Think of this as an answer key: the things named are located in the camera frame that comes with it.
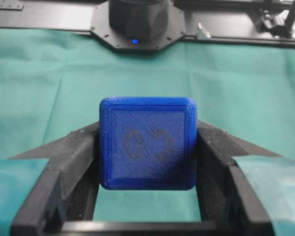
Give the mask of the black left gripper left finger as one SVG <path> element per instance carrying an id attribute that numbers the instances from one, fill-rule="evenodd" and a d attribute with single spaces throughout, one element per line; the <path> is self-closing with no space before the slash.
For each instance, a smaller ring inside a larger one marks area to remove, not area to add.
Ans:
<path id="1" fill-rule="evenodd" d="M 99 188 L 99 123 L 12 157 L 47 159 L 34 187 L 14 217 L 10 235 L 44 236 L 66 221 L 91 220 Z"/>

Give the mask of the black right robot arm base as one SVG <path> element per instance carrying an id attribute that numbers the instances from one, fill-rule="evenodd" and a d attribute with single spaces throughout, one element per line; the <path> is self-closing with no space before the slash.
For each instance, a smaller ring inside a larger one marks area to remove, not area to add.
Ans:
<path id="1" fill-rule="evenodd" d="M 94 8 L 90 32 L 118 51 L 156 52 L 182 39 L 186 22 L 170 0 L 108 0 Z"/>

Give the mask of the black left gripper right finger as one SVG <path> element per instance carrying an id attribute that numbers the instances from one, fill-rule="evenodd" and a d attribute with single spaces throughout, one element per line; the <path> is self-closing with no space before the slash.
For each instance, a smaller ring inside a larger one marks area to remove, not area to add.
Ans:
<path id="1" fill-rule="evenodd" d="M 265 208 L 234 157 L 279 154 L 197 121 L 196 191 L 206 236 L 272 236 Z"/>

